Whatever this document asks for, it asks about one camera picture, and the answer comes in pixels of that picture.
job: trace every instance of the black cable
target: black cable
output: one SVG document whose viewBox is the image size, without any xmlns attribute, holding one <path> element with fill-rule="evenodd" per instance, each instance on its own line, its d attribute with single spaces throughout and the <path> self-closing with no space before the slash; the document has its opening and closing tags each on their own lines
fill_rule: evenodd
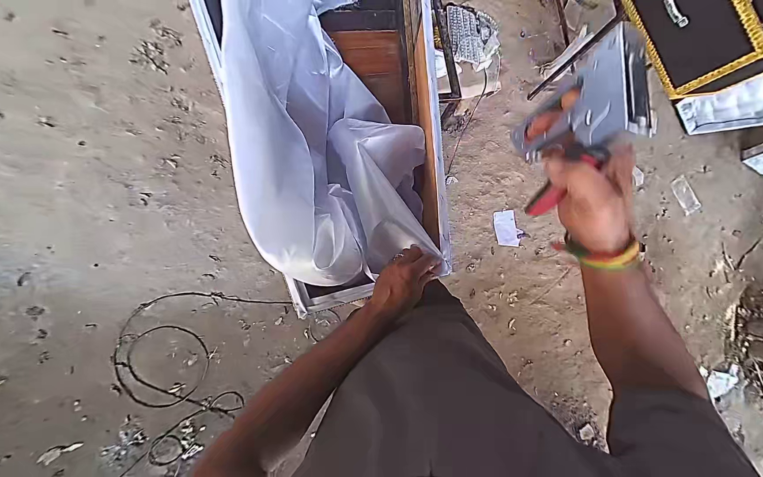
<svg viewBox="0 0 763 477">
<path fill-rule="evenodd" d="M 461 135 L 458 136 L 458 142 L 455 143 L 455 149 L 452 151 L 452 157 L 449 159 L 449 167 L 446 170 L 447 176 L 452 170 L 452 163 L 455 161 L 455 155 L 458 154 L 458 146 L 461 144 L 461 137 L 464 137 L 464 133 L 466 133 L 467 131 L 467 126 L 470 125 L 470 121 L 473 120 L 473 116 L 476 114 L 476 108 L 479 107 L 479 103 L 482 102 L 482 97 L 485 95 L 485 92 L 487 91 L 487 68 L 485 68 L 483 71 L 485 72 L 485 86 L 482 88 L 482 94 L 479 95 L 479 99 L 476 100 L 476 105 L 473 106 L 473 110 L 470 112 L 470 117 L 467 118 L 467 123 L 464 124 L 464 129 L 461 130 Z M 499 79 L 499 71 L 496 72 L 496 75 L 497 75 L 497 79 Z"/>
<path fill-rule="evenodd" d="M 188 414 L 183 419 L 173 424 L 172 427 L 168 428 L 167 430 L 164 431 L 164 433 L 162 433 L 161 435 L 153 439 L 152 444 L 149 446 L 149 449 L 145 453 L 143 453 L 143 455 L 137 458 L 137 460 L 135 460 L 127 469 L 125 469 L 120 474 L 120 477 L 123 477 L 124 475 L 129 473 L 138 463 L 140 463 L 140 461 L 143 460 L 143 458 L 147 458 L 149 463 L 152 463 L 158 466 L 170 465 L 173 462 L 176 462 L 179 458 L 181 458 L 181 456 L 184 455 L 184 452 L 186 451 L 186 449 L 184 448 L 184 444 L 181 441 L 181 438 L 177 435 L 174 435 L 173 431 L 175 431 L 176 428 L 178 428 L 180 425 L 185 423 L 185 421 L 189 419 L 193 419 L 194 417 L 203 413 L 216 413 L 217 415 L 221 417 L 234 417 L 234 414 L 232 413 L 234 413 L 235 411 L 239 411 L 246 404 L 245 400 L 243 399 L 243 395 L 241 395 L 240 392 L 235 390 L 223 391 L 219 393 L 216 397 L 208 396 L 202 400 L 196 400 L 191 397 L 193 393 L 198 389 L 199 385 L 201 385 L 202 382 L 205 380 L 205 376 L 208 374 L 208 368 L 210 366 L 210 360 L 212 357 L 212 354 L 208 352 L 208 346 L 206 345 L 205 341 L 199 335 L 197 335 L 194 331 L 182 326 L 177 326 L 177 325 L 160 325 L 160 326 L 147 329 L 146 331 L 142 333 L 127 332 L 130 325 L 132 324 L 132 321 L 141 313 L 143 313 L 144 310 L 148 309 L 155 303 L 158 303 L 162 299 L 177 298 L 180 296 L 202 296 L 205 298 L 210 298 L 215 303 L 215 305 L 219 304 L 219 299 L 224 299 L 227 301 L 237 301 L 240 303 L 257 304 L 257 305 L 291 305 L 290 301 L 240 298 L 239 296 L 226 295 L 222 292 L 205 293 L 205 292 L 197 292 L 197 291 L 185 291 L 185 292 L 179 292 L 179 293 L 174 293 L 170 295 L 159 296 L 158 298 L 152 299 L 145 303 L 141 303 L 136 309 L 134 309 L 132 314 L 129 315 L 128 319 L 125 320 L 125 323 L 123 323 L 123 326 L 120 330 L 120 335 L 117 337 L 116 346 L 113 348 L 113 355 L 111 356 L 111 364 L 113 365 L 113 374 L 116 377 L 117 385 L 125 393 L 126 396 L 131 398 L 135 403 L 144 407 L 162 409 L 162 408 L 177 406 L 178 404 L 187 402 L 189 404 L 198 406 L 199 408 L 196 409 L 195 412 Z M 202 371 L 202 375 L 196 381 L 196 384 L 193 385 L 193 387 L 189 391 L 187 391 L 183 396 L 179 396 L 177 391 L 175 393 L 170 392 L 169 390 L 166 390 L 164 388 L 161 388 L 158 385 L 154 385 L 146 381 L 142 376 L 140 376 L 140 374 L 137 373 L 137 371 L 135 371 L 135 368 L 132 364 L 132 353 L 134 351 L 134 348 L 137 346 L 137 344 L 140 343 L 145 336 L 161 329 L 170 329 L 170 330 L 175 330 L 177 332 L 189 334 L 196 340 L 196 342 L 198 342 L 199 347 L 202 349 L 205 355 L 205 367 Z M 126 372 L 127 372 L 128 378 L 133 380 L 137 384 L 143 385 L 151 390 L 157 391 L 158 393 L 169 396 L 173 399 L 173 401 L 156 403 L 156 402 L 149 402 L 146 399 L 140 396 L 137 396 L 135 392 L 133 391 L 133 389 L 131 388 L 131 386 L 126 382 L 125 379 L 123 379 L 123 374 L 125 374 Z M 235 398 L 239 402 L 239 405 L 237 406 L 219 405 L 219 400 L 225 396 L 235 396 Z M 154 453 L 155 449 L 158 447 L 160 443 L 164 441 L 174 442 L 175 445 L 178 446 L 178 448 L 180 449 L 180 451 L 177 453 L 177 455 L 175 455 L 174 458 L 161 460 L 155 455 Z"/>
</svg>

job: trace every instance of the metal handle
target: metal handle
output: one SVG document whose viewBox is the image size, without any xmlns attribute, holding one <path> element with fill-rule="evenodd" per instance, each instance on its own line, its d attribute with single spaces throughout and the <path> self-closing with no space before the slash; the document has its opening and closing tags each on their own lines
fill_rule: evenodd
<svg viewBox="0 0 763 477">
<path fill-rule="evenodd" d="M 664 0 L 664 8 L 667 8 L 667 14 L 679 28 L 684 28 L 689 22 L 687 17 L 679 11 L 679 7 L 676 6 L 676 0 Z"/>
</svg>

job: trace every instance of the gold trim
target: gold trim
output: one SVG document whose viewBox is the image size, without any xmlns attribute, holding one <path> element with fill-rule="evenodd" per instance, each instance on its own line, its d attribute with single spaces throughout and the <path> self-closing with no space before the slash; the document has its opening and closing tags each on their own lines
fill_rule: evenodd
<svg viewBox="0 0 763 477">
<path fill-rule="evenodd" d="M 643 39 L 646 40 L 647 54 L 650 56 L 650 61 L 655 67 L 655 70 L 658 71 L 658 77 L 661 79 L 661 84 L 664 86 L 664 91 L 667 93 L 667 96 L 670 99 L 682 98 L 683 96 L 679 95 L 679 93 L 677 93 L 676 89 L 673 87 L 673 81 L 670 79 L 670 75 L 667 74 L 667 70 L 664 68 L 664 64 L 661 62 L 661 57 L 658 56 L 658 50 L 655 49 L 655 45 L 652 43 L 650 34 L 646 31 L 646 27 L 643 26 L 643 21 L 641 21 L 641 16 L 638 14 L 638 10 L 635 8 L 635 4 L 632 0 L 622 0 L 622 2 L 623 9 L 626 10 L 626 15 L 629 16 L 631 23 L 635 24 L 635 27 L 641 31 Z"/>
<path fill-rule="evenodd" d="M 753 8 L 752 0 L 731 0 L 732 5 L 735 7 L 737 16 L 741 20 L 741 24 L 746 30 L 749 42 L 752 43 L 755 49 L 752 53 L 732 61 L 729 64 L 725 64 L 715 71 L 710 71 L 693 81 L 689 81 L 680 87 L 673 85 L 673 80 L 667 70 L 664 68 L 664 64 L 661 61 L 661 57 L 658 55 L 658 50 L 652 42 L 650 34 L 647 32 L 646 27 L 643 25 L 640 14 L 635 8 L 633 0 L 622 0 L 623 8 L 626 10 L 631 23 L 637 27 L 644 40 L 646 40 L 647 54 L 650 57 L 655 70 L 658 72 L 658 76 L 661 79 L 661 84 L 664 86 L 664 91 L 667 93 L 667 97 L 670 99 L 687 98 L 688 96 L 702 96 L 709 94 L 708 92 L 690 94 L 691 91 L 698 87 L 703 87 L 708 83 L 722 78 L 732 72 L 739 70 L 748 64 L 754 63 L 758 60 L 763 60 L 763 23 L 761 18 L 758 17 L 758 13 Z"/>
<path fill-rule="evenodd" d="M 752 6 L 752 0 L 732 0 L 737 16 L 747 31 L 749 41 L 757 53 L 763 53 L 763 23 Z"/>
<path fill-rule="evenodd" d="M 676 94 L 688 94 L 689 92 L 693 91 L 694 89 L 698 87 L 705 86 L 708 83 L 715 81 L 716 79 L 722 78 L 732 73 L 733 71 L 739 70 L 747 66 L 748 64 L 754 63 L 755 61 L 760 59 L 761 59 L 761 54 L 757 52 L 747 53 L 746 55 L 738 58 L 737 60 L 734 60 L 729 64 L 725 64 L 724 66 L 717 68 L 715 71 L 710 71 L 708 73 L 705 73 L 704 75 L 700 76 L 694 81 L 688 81 L 682 86 L 676 88 Z"/>
</svg>

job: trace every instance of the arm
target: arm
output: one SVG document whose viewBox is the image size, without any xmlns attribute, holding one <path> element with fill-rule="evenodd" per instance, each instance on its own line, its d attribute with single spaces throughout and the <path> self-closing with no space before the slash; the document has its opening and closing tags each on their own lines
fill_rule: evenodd
<svg viewBox="0 0 763 477">
<path fill-rule="evenodd" d="M 560 159 L 550 180 L 567 188 L 559 218 L 588 250 L 615 252 L 631 238 L 630 148 L 615 151 L 602 172 Z M 684 390 L 708 399 L 705 381 L 639 265 L 612 271 L 582 266 L 593 352 L 615 394 L 626 389 Z"/>
<path fill-rule="evenodd" d="M 412 246 L 381 272 L 373 297 L 265 385 L 208 449 L 196 477 L 266 475 L 290 452 L 349 371 L 416 304 L 437 259 Z"/>
</svg>

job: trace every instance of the wristband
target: wristband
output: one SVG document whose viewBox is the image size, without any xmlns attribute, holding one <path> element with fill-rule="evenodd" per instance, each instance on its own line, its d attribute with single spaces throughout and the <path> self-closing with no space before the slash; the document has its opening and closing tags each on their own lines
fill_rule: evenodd
<svg viewBox="0 0 763 477">
<path fill-rule="evenodd" d="M 593 253 L 574 241 L 569 233 L 564 237 L 564 244 L 556 244 L 555 248 L 566 250 L 574 255 L 579 259 L 581 265 L 605 270 L 623 270 L 635 265 L 641 252 L 641 244 L 634 237 L 631 237 L 628 245 L 621 252 L 616 254 Z"/>
</svg>

